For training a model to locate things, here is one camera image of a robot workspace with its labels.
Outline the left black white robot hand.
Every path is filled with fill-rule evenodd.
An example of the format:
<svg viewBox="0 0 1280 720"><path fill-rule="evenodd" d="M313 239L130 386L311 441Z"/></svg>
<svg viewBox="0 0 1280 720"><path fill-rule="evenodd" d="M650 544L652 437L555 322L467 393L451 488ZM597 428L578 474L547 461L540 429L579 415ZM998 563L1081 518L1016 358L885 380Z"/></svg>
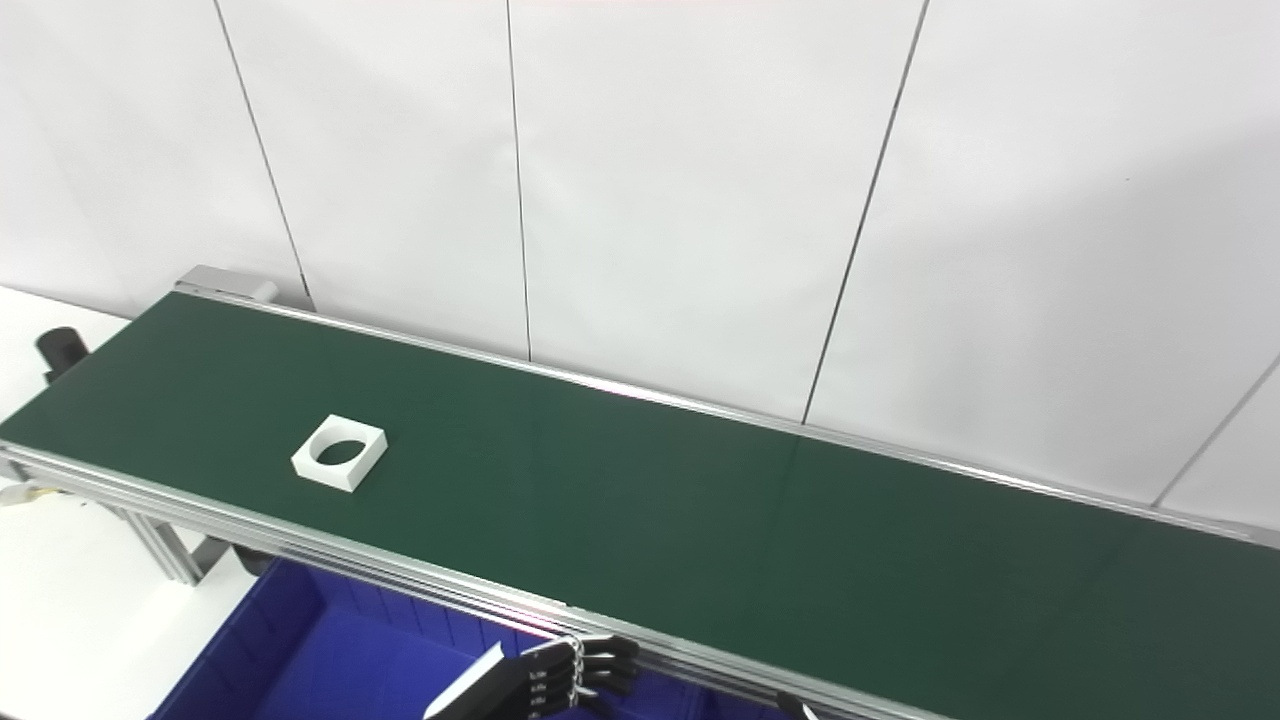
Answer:
<svg viewBox="0 0 1280 720"><path fill-rule="evenodd" d="M425 708L425 719L549 719L581 708L613 719L632 692L640 644L621 635L566 634L508 656L494 644Z"/></svg>

